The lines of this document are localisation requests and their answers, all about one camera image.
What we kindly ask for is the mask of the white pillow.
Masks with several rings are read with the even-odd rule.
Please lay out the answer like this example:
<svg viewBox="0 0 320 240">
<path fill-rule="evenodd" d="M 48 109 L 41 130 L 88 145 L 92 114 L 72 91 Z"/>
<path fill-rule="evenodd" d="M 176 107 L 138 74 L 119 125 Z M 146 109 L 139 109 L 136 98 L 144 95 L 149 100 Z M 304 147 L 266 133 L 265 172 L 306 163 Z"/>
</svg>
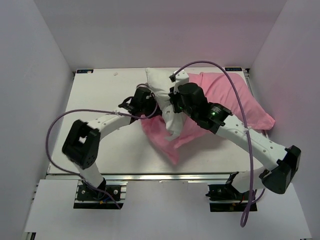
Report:
<svg viewBox="0 0 320 240">
<path fill-rule="evenodd" d="M 175 113 L 170 102 L 170 89 L 175 87 L 175 82 L 170 80 L 174 73 L 166 69 L 146 68 L 147 84 L 155 95 L 156 102 L 162 111 L 162 118 L 165 122 L 165 130 L 169 133 L 165 139 L 173 141 L 182 133 L 187 116 L 184 113 Z"/>
</svg>

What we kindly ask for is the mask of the pink fabric pillowcase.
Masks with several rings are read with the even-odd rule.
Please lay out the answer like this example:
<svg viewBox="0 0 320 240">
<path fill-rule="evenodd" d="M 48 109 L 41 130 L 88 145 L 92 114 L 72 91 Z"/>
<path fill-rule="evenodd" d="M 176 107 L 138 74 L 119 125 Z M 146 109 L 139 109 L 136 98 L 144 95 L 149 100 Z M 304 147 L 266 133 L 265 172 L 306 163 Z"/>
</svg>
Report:
<svg viewBox="0 0 320 240">
<path fill-rule="evenodd" d="M 195 83 L 203 89 L 204 95 L 209 102 L 223 105 L 231 110 L 241 121 L 243 120 L 235 92 L 223 73 L 201 72 L 198 74 L 189 73 L 188 75 L 191 83 Z M 271 130 L 276 121 L 255 100 L 242 77 L 236 73 L 230 73 L 229 76 L 239 95 L 247 124 L 257 131 Z M 176 139 L 168 140 L 172 133 L 166 130 L 165 121 L 160 115 L 142 120 L 141 127 L 152 144 L 162 151 L 173 164 L 177 164 L 179 161 L 179 147 L 208 133 L 207 130 L 200 128 L 194 121 L 187 118 L 180 136 Z"/>
</svg>

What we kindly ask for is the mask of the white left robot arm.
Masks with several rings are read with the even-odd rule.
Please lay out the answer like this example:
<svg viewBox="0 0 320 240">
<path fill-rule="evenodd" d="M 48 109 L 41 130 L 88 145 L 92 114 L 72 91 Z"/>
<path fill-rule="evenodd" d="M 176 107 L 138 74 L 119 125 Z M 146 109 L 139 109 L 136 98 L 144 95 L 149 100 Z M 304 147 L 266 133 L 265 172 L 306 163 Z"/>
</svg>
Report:
<svg viewBox="0 0 320 240">
<path fill-rule="evenodd" d="M 159 115 L 161 110 L 151 90 L 139 86 L 134 96 L 127 97 L 115 110 L 103 113 L 90 121 L 76 120 L 62 146 L 62 153 L 76 166 L 89 187 L 88 193 L 96 200 L 106 193 L 106 180 L 96 165 L 100 141 L 136 120 Z"/>
</svg>

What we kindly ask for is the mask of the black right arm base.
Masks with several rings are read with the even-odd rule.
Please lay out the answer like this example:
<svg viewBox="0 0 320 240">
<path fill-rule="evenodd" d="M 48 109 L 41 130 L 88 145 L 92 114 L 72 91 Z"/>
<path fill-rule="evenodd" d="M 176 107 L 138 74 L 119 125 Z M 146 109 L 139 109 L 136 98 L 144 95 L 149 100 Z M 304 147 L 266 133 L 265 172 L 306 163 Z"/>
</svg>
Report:
<svg viewBox="0 0 320 240">
<path fill-rule="evenodd" d="M 224 184 L 209 184 L 205 196 L 209 199 L 212 213 L 243 212 L 249 201 L 249 191 L 240 193 L 232 186 L 236 174 L 229 176 Z"/>
</svg>

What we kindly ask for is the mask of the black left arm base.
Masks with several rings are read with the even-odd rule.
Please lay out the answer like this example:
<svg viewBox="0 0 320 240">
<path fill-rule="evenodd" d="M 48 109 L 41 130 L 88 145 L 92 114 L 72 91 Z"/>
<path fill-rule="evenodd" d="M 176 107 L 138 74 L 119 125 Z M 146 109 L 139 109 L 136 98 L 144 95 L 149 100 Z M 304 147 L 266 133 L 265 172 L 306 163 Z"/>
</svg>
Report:
<svg viewBox="0 0 320 240">
<path fill-rule="evenodd" d="M 120 210 L 126 199 L 127 184 L 121 181 L 107 181 L 104 191 L 111 195 L 118 206 L 108 194 L 91 189 L 83 181 L 78 181 L 73 208 L 82 210 Z"/>
</svg>

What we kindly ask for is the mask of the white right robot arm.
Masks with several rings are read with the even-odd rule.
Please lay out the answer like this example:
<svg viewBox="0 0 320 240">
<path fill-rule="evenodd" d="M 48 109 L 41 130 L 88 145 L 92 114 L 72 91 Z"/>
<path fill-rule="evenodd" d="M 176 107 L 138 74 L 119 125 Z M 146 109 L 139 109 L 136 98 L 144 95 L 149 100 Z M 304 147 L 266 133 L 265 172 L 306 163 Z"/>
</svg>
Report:
<svg viewBox="0 0 320 240">
<path fill-rule="evenodd" d="M 225 138 L 248 153 L 252 153 L 263 166 L 253 175 L 263 188 L 284 194 L 298 171 L 301 149 L 295 145 L 277 144 L 244 123 L 228 108 L 209 102 L 196 83 L 170 88 L 169 100 L 175 113 L 184 113 L 202 129 Z"/>
</svg>

